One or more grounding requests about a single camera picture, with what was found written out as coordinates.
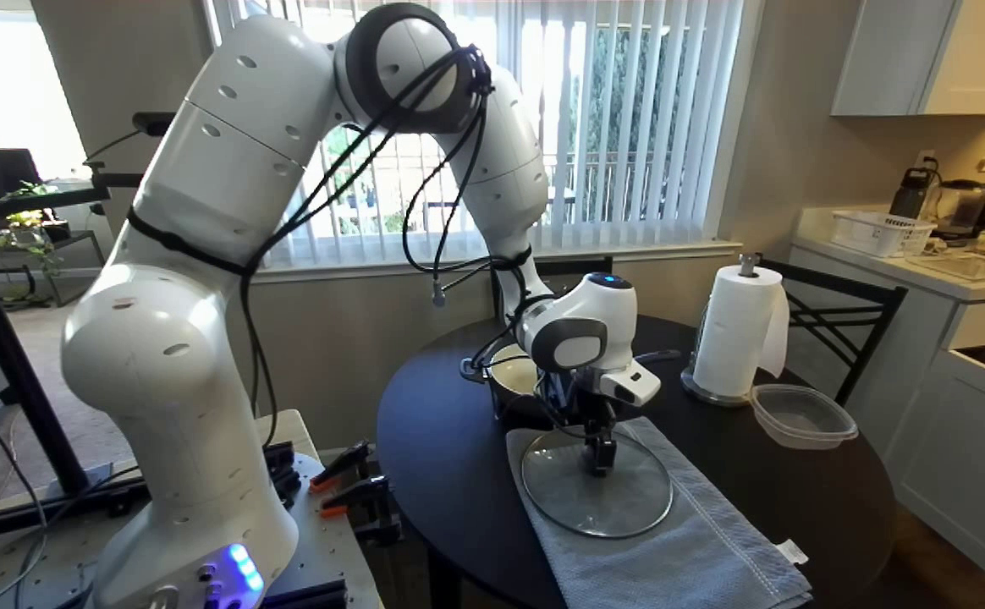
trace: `blue cloth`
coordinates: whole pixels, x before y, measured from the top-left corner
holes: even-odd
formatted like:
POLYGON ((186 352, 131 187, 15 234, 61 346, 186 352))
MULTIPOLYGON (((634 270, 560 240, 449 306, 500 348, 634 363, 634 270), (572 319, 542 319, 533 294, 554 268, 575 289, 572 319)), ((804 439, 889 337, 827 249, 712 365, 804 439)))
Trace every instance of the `blue cloth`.
MULTIPOLYGON (((784 609, 812 600, 801 572, 650 420, 626 420, 615 434, 654 452, 678 492, 654 533, 586 537, 547 522, 519 487, 569 607, 784 609)), ((535 437, 509 434, 516 482, 535 437)))

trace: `black table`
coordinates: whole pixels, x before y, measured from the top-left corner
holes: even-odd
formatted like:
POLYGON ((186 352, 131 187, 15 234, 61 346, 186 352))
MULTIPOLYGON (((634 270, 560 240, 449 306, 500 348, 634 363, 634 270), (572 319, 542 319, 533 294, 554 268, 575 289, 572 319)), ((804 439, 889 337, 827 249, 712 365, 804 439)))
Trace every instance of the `black table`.
MULTIPOLYGON (((804 549, 815 604, 852 604, 894 549, 894 487, 867 439, 783 452, 747 409, 700 405, 680 388, 680 325, 639 319, 634 352, 660 381, 645 418, 771 541, 804 549)), ((379 403, 379 465, 434 560, 519 607, 562 607, 509 472, 492 388, 460 381, 494 325, 460 329, 412 355, 379 403)))

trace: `wire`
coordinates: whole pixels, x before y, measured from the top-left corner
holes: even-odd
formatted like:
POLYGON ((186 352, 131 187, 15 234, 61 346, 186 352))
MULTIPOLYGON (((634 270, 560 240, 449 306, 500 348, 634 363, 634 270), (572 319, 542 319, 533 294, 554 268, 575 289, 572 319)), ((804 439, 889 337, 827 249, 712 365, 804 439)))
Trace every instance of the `wire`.
POLYGON ((30 541, 30 549, 23 553, 19 560, 19 569, 16 569, 16 579, 9 584, 15 585, 15 609, 19 607, 19 584, 38 569, 38 553, 47 546, 52 537, 52 529, 68 515, 74 513, 86 499, 104 492, 111 482, 124 479, 124 474, 135 474, 139 469, 124 469, 124 472, 114 472, 102 482, 95 482, 90 487, 86 487, 72 505, 56 507, 47 522, 47 529, 30 541))
POLYGON ((319 194, 334 180, 334 173, 350 164, 350 157, 358 153, 358 147, 396 111, 412 111, 421 109, 421 103, 436 87, 436 83, 455 67, 457 57, 470 55, 473 47, 457 47, 443 57, 436 57, 431 67, 424 67, 379 116, 373 116, 373 123, 350 141, 350 149, 326 171, 326 178, 316 183, 316 189, 298 202, 298 209, 249 255, 248 261, 248 270, 240 276, 240 310, 245 310, 245 325, 248 325, 248 337, 249 337, 249 363, 255 363, 255 372, 249 372, 249 409, 256 403, 256 372, 264 376, 264 385, 267 385, 267 418, 272 418, 272 428, 267 428, 267 437, 264 437, 264 448, 272 448, 274 434, 278 434, 278 388, 274 388, 274 376, 272 376, 272 365, 267 365, 267 355, 264 355, 264 346, 261 346, 261 331, 256 331, 256 322, 255 322, 255 312, 249 312, 249 279, 256 276, 264 255, 281 243, 290 229, 298 229, 302 224, 309 224, 311 217, 319 217, 322 209, 327 209, 362 173, 367 167, 387 149, 387 141, 396 136, 396 134, 387 134, 387 139, 355 167, 355 173, 334 189, 326 198, 326 202, 319 202, 311 209, 311 202, 319 200, 319 194))
POLYGON ((121 134, 117 139, 111 139, 111 141, 99 147, 95 153, 87 153, 87 157, 86 157, 86 164, 82 164, 82 167, 95 164, 95 157, 102 157, 102 153, 107 153, 107 149, 114 149, 114 147, 121 147, 121 141, 124 141, 124 139, 131 139, 131 136, 139 136, 139 129, 131 129, 131 134, 121 134))
POLYGON ((443 227, 443 234, 436 237, 434 276, 431 276, 434 286, 436 286, 436 279, 440 279, 440 263, 443 263, 443 251, 446 251, 449 224, 455 224, 455 217, 457 217, 457 209, 460 209, 464 189, 467 189, 470 173, 477 171, 477 157, 482 157, 482 149, 484 149, 489 105, 482 105, 473 127, 477 127, 477 139, 473 139, 473 147, 470 147, 467 171, 464 171, 464 178, 460 178, 460 183, 457 183, 457 198, 455 198, 455 202, 449 202, 446 227, 443 227))
POLYGON ((484 276, 489 268, 492 268, 492 261, 489 261, 489 258, 482 258, 482 268, 473 268, 473 270, 460 276, 457 281, 443 286, 443 290, 455 290, 455 289, 460 289, 464 281, 470 281, 470 279, 484 276))
POLYGON ((464 173, 464 180, 457 183, 457 198, 455 198, 455 202, 449 202, 449 217, 446 217, 446 227, 443 227, 443 237, 440 237, 440 243, 436 243, 436 261, 434 261, 434 268, 428 268, 428 263, 421 263, 416 258, 412 258, 412 249, 411 249, 411 224, 412 224, 412 209, 416 209, 416 200, 421 200, 421 194, 436 180, 436 173, 443 173, 443 167, 449 167, 455 158, 457 158, 457 153, 464 149, 464 141, 482 129, 482 136, 477 136, 477 147, 484 141, 484 109, 464 127, 464 134, 460 134, 460 139, 455 141, 455 149, 424 178, 424 183, 416 187, 416 194, 411 198, 411 202, 407 202, 407 209, 403 209, 403 227, 398 227, 398 251, 403 251, 403 258, 411 261, 411 268, 416 268, 421 276, 449 276, 449 270, 460 270, 460 268, 470 268, 470 263, 489 263, 489 258, 477 258, 477 261, 464 261, 464 263, 455 263, 455 268, 446 268, 446 270, 440 270, 440 255, 443 255, 443 240, 446 240, 446 234, 449 234, 449 222, 455 222, 455 213, 457 213, 457 202, 460 202, 460 198, 464 198, 464 189, 467 189, 467 180, 470 180, 470 171, 473 171, 473 158, 477 158, 477 153, 482 149, 473 149, 470 153, 470 164, 467 164, 467 173, 464 173))
POLYGON ((489 382, 492 359, 509 338, 509 329, 498 329, 473 355, 460 359, 460 376, 470 382, 489 382))
MULTIPOLYGON (((23 492, 27 492, 27 499, 30 499, 30 505, 38 507, 38 519, 41 519, 41 535, 47 537, 47 529, 52 529, 52 522, 47 522, 47 513, 45 513, 45 505, 41 505, 38 492, 30 487, 30 482, 23 479, 23 472, 19 472, 19 465, 16 465, 15 452, 7 448, 7 439, 2 439, 2 437, 0 437, 0 452, 2 452, 2 456, 9 462, 9 469, 15 469, 16 482, 19 482, 19 487, 23 487, 23 492)), ((30 572, 35 567, 38 567, 35 560, 30 560, 30 562, 23 562, 23 567, 19 567, 19 572, 16 572, 16 579, 15 579, 9 585, 2 585, 2 590, 0 590, 0 600, 2 600, 9 590, 16 590, 16 585, 27 579, 27 572, 30 572)))

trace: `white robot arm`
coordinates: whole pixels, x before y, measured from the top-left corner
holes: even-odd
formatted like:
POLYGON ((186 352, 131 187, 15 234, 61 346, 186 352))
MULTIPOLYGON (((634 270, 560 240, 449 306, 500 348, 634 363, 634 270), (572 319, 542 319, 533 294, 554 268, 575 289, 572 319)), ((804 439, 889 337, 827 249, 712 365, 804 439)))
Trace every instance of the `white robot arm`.
POLYGON ((542 153, 516 83, 489 78, 436 14, 411 4, 369 12, 337 43, 255 17, 204 66, 114 258, 64 322, 68 385, 121 428, 152 492, 104 549, 90 607, 256 607, 289 569, 298 529, 267 482, 222 312, 337 123, 431 134, 455 149, 482 116, 482 149, 460 147, 449 167, 470 178, 464 202, 498 261, 519 346, 586 397, 654 399, 660 382, 630 352, 634 289, 612 276, 569 294, 542 286, 533 261, 547 198, 542 153))

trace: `wall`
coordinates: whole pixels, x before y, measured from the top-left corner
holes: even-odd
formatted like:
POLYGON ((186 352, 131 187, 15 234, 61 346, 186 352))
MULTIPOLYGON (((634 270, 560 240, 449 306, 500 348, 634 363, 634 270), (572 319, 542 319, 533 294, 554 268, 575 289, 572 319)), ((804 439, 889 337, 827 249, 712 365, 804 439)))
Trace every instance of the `wall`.
MULTIPOLYGON (((732 249, 615 258, 615 276, 635 286, 642 315, 698 325, 712 279, 727 261, 732 249)), ((256 281, 255 319, 281 405, 304 414, 319 448, 346 448, 377 437, 379 397, 412 352, 492 319, 492 286, 470 281, 436 310, 431 281, 407 268, 284 276, 256 281)))
MULTIPOLYGON (((174 111, 210 55, 196 0, 35 0, 86 153, 124 136, 131 111, 174 111)), ((111 173, 142 173, 155 139, 129 139, 102 157, 111 173)), ((129 194, 114 194, 111 234, 129 194)))
POLYGON ((860 0, 764 0, 723 234, 784 255, 804 202, 889 202, 933 149, 943 178, 985 180, 985 119, 829 119, 860 0))

